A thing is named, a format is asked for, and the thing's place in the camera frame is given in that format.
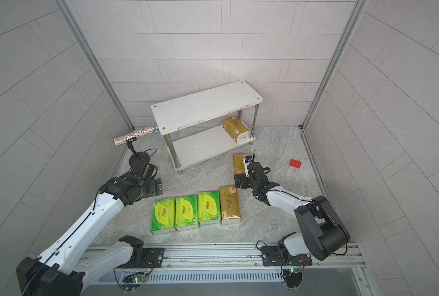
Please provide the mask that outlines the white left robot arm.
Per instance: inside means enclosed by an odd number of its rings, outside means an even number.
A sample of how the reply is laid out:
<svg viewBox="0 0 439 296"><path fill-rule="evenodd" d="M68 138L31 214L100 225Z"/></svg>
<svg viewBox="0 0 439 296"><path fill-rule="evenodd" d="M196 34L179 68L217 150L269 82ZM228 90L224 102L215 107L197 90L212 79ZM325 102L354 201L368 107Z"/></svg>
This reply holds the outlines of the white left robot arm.
<svg viewBox="0 0 439 296"><path fill-rule="evenodd" d="M144 251L142 240L123 236L101 253L83 259L82 255L98 233L125 207L163 193L158 168L140 158L128 172L102 185L93 203L36 259L26 257L16 270L23 296L79 296L90 284L109 271L146 267L145 277L161 265L161 255Z"/></svg>

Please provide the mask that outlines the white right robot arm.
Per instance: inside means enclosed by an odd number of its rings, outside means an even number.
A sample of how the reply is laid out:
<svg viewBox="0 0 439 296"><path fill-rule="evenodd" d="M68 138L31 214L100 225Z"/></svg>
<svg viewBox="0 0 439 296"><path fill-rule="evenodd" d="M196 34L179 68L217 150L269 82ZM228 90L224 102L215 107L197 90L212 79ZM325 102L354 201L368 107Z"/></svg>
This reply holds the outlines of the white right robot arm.
<svg viewBox="0 0 439 296"><path fill-rule="evenodd" d="M245 161L244 168L234 175L235 187L251 189L256 200L297 219L300 232L281 238L275 249L282 264L292 265L298 260L306 265L308 254L319 261L331 255L347 255L350 234L327 198L303 197L288 191L268 179L270 168L262 167L249 155Z"/></svg>

